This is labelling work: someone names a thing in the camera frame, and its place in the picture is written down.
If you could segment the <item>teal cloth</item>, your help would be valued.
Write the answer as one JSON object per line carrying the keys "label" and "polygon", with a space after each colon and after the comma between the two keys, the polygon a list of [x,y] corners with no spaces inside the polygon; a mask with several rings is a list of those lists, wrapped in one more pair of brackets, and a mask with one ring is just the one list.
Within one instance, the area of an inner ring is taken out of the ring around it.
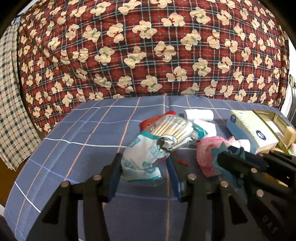
{"label": "teal cloth", "polygon": [[213,156],[212,166],[221,171],[223,178],[228,181],[233,190],[246,203],[247,195],[243,187],[243,180],[235,177],[226,169],[226,167],[233,167],[235,158],[245,160],[245,150],[243,147],[236,148],[230,146],[230,148],[231,149],[229,150],[224,142],[221,143],[220,147],[213,148],[211,150]]}

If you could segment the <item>pink white knit sock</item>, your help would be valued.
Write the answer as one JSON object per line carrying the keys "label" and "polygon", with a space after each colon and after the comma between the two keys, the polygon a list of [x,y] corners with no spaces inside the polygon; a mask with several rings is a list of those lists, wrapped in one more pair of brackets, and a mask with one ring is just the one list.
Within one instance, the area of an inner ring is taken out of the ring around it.
{"label": "pink white knit sock", "polygon": [[202,173],[208,178],[220,175],[221,173],[212,166],[214,157],[211,150],[219,148],[222,143],[224,143],[226,147],[243,147],[245,151],[250,151],[250,141],[246,139],[236,140],[234,137],[224,139],[223,137],[219,136],[202,138],[197,142],[196,159]]}

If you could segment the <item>white foam block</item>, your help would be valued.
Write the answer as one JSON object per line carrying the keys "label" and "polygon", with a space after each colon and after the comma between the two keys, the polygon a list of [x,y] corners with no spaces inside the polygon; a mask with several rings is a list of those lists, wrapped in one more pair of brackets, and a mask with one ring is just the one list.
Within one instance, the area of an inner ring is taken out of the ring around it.
{"label": "white foam block", "polygon": [[195,119],[193,123],[201,127],[206,132],[206,135],[204,135],[204,137],[209,138],[217,136],[215,124],[199,119]]}

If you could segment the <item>white gauze roll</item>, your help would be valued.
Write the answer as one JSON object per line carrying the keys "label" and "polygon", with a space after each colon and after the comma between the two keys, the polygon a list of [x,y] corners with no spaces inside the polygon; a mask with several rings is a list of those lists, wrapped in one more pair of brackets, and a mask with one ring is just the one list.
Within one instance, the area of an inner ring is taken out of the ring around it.
{"label": "white gauze roll", "polygon": [[202,120],[211,122],[214,119],[214,113],[210,109],[185,109],[184,117],[189,121]]}

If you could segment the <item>cotton swab teal pouch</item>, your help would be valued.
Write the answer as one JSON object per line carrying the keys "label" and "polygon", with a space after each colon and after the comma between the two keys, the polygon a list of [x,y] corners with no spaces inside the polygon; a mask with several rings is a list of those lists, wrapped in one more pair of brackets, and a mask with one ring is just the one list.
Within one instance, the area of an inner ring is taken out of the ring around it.
{"label": "cotton swab teal pouch", "polygon": [[161,179],[161,171],[155,164],[157,160],[207,135],[204,128],[181,116],[162,116],[126,147],[121,159],[121,178],[128,182]]}

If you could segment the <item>red gold satin pouch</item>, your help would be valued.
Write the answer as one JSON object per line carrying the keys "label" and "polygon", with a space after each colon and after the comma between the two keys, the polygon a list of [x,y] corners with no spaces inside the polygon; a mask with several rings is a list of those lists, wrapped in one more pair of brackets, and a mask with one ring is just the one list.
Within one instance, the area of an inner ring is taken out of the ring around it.
{"label": "red gold satin pouch", "polygon": [[144,170],[154,168],[154,162],[190,141],[193,124],[169,111],[143,122],[143,134],[149,139],[148,154],[143,158]]}

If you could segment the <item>pink fluffy puff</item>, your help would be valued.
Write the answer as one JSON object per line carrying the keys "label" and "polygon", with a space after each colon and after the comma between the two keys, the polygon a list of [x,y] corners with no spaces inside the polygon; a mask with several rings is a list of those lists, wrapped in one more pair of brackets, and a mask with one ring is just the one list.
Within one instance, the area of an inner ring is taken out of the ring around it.
{"label": "pink fluffy puff", "polygon": [[296,144],[295,143],[292,143],[290,145],[290,147],[288,148],[288,152],[293,155],[293,156],[296,156]]}

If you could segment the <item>yellow sponge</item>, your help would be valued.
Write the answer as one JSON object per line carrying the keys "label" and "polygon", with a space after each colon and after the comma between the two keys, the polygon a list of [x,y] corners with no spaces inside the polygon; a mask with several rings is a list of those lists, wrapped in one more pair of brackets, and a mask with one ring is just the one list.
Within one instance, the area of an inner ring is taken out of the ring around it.
{"label": "yellow sponge", "polygon": [[285,133],[282,139],[282,142],[289,147],[292,143],[295,142],[296,139],[296,131],[292,126],[287,126],[285,129]]}

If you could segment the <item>yellow blue tissue box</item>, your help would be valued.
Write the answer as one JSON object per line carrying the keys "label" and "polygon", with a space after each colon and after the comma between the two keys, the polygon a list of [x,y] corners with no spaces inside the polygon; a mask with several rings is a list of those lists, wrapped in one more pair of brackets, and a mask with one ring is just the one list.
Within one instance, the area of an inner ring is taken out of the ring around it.
{"label": "yellow blue tissue box", "polygon": [[252,154],[270,150],[278,144],[275,134],[251,110],[231,110],[226,126],[237,140],[249,140]]}

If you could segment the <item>gold metal tin tray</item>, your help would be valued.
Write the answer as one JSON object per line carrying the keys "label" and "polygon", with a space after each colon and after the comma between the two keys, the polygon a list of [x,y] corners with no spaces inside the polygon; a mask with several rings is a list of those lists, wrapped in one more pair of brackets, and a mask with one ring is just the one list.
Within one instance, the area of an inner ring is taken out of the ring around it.
{"label": "gold metal tin tray", "polygon": [[288,148],[283,142],[283,136],[287,126],[291,126],[279,114],[267,111],[254,109],[253,112],[264,122],[278,140],[277,148],[281,149],[284,153],[288,154]]}

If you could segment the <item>blue checked tablecloth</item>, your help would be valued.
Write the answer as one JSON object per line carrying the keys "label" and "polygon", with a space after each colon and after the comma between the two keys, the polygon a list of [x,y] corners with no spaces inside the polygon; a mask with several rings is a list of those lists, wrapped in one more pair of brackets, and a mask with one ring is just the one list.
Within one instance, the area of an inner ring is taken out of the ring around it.
{"label": "blue checked tablecloth", "polygon": [[[230,137],[226,122],[232,109],[276,108],[196,96],[144,96],[85,102],[73,109],[43,139],[16,178],[4,217],[17,240],[25,240],[39,213],[64,180],[86,181],[113,161],[138,135],[141,121],[167,111],[210,109],[217,134]],[[105,205],[111,240],[179,240],[187,206],[176,200],[165,162],[163,178],[153,186],[120,182]]]}

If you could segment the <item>cream green checked cloth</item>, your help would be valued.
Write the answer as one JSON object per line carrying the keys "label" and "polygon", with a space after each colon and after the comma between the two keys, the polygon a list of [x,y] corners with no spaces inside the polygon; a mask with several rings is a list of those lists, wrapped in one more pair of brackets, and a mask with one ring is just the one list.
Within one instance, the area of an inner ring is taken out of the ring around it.
{"label": "cream green checked cloth", "polygon": [[41,140],[21,98],[18,28],[19,23],[11,24],[1,37],[1,160],[14,171]]}

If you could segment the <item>red plaid bear blanket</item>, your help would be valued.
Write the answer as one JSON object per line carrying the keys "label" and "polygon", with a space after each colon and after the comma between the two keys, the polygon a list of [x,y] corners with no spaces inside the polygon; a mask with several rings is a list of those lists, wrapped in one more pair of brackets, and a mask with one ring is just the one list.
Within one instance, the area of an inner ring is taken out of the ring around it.
{"label": "red plaid bear blanket", "polygon": [[259,1],[37,1],[18,59],[43,133],[90,100],[195,95],[281,108],[288,36]]}

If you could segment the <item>wall power socket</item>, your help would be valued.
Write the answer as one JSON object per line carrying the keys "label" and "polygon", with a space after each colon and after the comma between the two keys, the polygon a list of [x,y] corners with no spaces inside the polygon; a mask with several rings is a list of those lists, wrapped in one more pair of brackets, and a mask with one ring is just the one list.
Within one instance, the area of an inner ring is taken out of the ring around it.
{"label": "wall power socket", "polygon": [[296,88],[296,78],[291,74],[289,74],[289,83],[292,89]]}

